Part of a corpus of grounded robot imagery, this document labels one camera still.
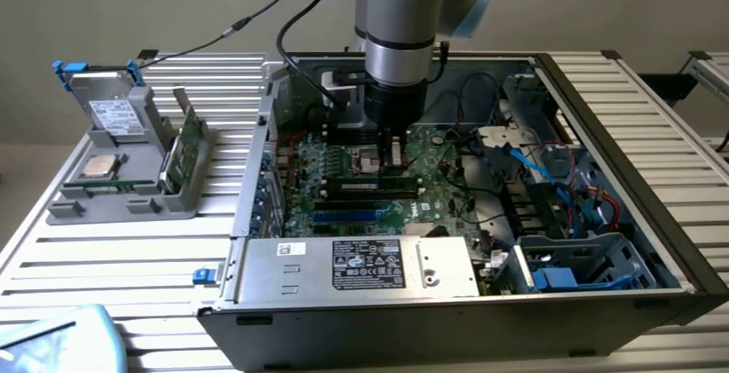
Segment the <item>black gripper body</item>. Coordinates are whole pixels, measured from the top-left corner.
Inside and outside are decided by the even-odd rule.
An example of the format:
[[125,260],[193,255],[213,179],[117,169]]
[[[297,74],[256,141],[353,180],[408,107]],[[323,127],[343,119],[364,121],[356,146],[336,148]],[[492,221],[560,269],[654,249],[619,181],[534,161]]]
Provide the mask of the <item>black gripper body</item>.
[[365,85],[364,114],[378,126],[404,131],[423,116],[428,83],[391,86]]

